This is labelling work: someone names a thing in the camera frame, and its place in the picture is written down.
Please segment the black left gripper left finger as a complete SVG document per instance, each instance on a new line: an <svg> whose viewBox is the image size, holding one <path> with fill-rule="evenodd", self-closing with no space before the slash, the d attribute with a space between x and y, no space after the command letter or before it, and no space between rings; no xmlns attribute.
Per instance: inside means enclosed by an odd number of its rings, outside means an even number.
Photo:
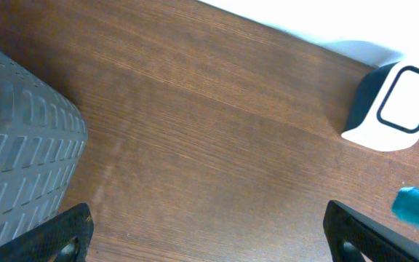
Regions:
<svg viewBox="0 0 419 262"><path fill-rule="evenodd" d="M93 231L89 206L81 203L0 246L0 262L85 262Z"/></svg>

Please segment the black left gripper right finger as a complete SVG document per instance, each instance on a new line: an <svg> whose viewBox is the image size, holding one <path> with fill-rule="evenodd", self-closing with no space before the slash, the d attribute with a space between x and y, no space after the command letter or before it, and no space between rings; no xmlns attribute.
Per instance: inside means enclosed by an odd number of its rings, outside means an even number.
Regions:
<svg viewBox="0 0 419 262"><path fill-rule="evenodd" d="M418 243L337 200L328 202L323 228L334 262L419 262Z"/></svg>

